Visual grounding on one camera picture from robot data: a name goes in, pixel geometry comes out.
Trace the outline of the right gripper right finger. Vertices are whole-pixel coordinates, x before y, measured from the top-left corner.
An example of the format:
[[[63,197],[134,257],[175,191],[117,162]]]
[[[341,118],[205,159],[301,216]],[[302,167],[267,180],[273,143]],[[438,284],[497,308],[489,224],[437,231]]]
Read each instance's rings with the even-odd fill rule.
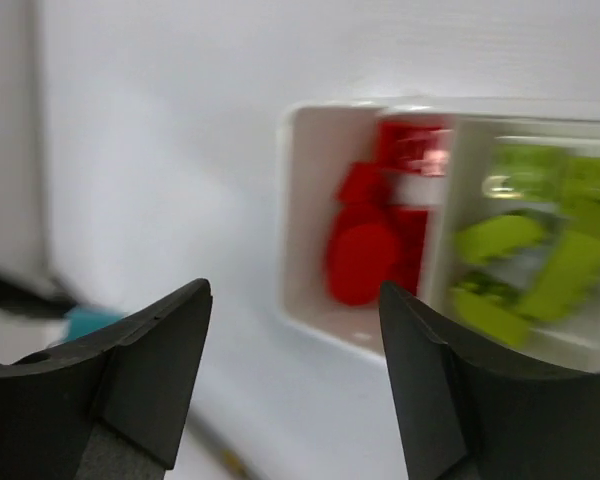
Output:
[[[600,372],[547,363],[387,282],[379,315],[412,479],[600,479]]]

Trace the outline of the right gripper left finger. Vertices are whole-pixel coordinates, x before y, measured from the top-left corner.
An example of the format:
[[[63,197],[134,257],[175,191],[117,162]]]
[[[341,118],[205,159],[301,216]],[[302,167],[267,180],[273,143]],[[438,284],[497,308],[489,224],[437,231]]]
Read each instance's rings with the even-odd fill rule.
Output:
[[[213,297],[197,279],[107,327],[0,364],[0,479],[161,479]]]

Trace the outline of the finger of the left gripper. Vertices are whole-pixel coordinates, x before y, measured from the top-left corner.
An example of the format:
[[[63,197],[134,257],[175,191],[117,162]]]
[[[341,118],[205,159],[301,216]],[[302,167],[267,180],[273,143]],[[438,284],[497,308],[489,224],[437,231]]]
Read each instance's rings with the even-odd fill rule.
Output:
[[[4,270],[0,270],[0,310],[34,319],[61,318],[79,306],[66,292],[45,293]]]

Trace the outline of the green long lego brick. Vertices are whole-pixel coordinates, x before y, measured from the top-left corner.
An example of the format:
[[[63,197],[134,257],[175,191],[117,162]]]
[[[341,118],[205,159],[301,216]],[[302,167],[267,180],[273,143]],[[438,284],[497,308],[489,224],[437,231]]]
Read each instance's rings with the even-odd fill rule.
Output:
[[[567,231],[516,307],[524,317],[552,323],[582,303],[600,278],[600,240]]]

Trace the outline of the white divided sorting tray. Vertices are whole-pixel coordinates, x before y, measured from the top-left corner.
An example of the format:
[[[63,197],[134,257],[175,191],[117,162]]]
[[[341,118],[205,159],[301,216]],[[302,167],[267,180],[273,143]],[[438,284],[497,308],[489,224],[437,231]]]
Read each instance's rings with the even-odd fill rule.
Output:
[[[278,140],[278,305],[286,320],[367,356],[383,351],[379,318],[369,307],[330,300],[322,264],[337,211],[335,190],[349,164],[370,152],[374,125],[382,119],[440,119],[451,131],[447,176],[411,181],[402,190],[404,199],[434,207],[420,295],[443,314],[451,313],[449,289],[462,271],[453,234],[510,208],[481,192],[496,140],[564,146],[600,157],[600,103],[409,97],[293,108]]]

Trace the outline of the long red lego brick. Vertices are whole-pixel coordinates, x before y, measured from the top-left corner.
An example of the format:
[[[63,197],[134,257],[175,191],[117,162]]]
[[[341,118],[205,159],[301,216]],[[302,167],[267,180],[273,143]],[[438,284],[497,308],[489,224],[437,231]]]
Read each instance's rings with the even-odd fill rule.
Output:
[[[389,208],[391,226],[400,243],[400,253],[391,267],[389,279],[413,295],[418,293],[428,216],[428,209]]]

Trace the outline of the red flower oval lego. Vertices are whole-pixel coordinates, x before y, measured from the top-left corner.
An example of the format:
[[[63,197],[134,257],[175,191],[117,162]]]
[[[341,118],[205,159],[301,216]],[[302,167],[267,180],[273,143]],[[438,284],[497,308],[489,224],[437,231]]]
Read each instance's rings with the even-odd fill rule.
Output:
[[[326,245],[329,295],[348,306],[375,302],[399,252],[398,236],[383,211],[362,204],[343,208]]]

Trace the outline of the small red lego brick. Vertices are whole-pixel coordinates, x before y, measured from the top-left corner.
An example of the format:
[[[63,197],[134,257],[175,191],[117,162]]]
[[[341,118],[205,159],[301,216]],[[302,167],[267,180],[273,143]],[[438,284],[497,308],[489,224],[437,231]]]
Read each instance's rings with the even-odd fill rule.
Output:
[[[354,162],[338,187],[335,198],[342,204],[384,204],[389,195],[389,181],[376,164]]]

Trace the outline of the red top lego brick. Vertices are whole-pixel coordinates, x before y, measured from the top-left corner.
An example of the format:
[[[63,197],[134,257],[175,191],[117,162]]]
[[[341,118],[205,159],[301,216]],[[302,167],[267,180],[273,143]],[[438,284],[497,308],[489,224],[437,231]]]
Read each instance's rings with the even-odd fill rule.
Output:
[[[383,170],[442,177],[449,160],[451,130],[400,120],[378,124],[374,162]]]

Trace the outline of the small green lego brick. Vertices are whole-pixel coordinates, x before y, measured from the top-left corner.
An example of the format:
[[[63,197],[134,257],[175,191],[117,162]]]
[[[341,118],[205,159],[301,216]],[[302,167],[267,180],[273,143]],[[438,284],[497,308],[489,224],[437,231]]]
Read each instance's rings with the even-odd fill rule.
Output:
[[[459,321],[500,343],[520,347],[530,337],[528,321],[486,297],[466,290],[454,290],[452,304]]]

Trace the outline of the green square lego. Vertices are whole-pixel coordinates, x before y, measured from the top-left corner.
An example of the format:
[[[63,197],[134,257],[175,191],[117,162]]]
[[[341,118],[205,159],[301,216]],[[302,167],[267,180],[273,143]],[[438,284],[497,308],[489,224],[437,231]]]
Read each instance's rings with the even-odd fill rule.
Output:
[[[600,157],[568,158],[560,206],[570,229],[600,240]]]
[[[546,228],[534,218],[503,214],[458,232],[455,235],[455,246],[464,262],[484,266],[515,250],[534,246],[542,242],[546,235]]]

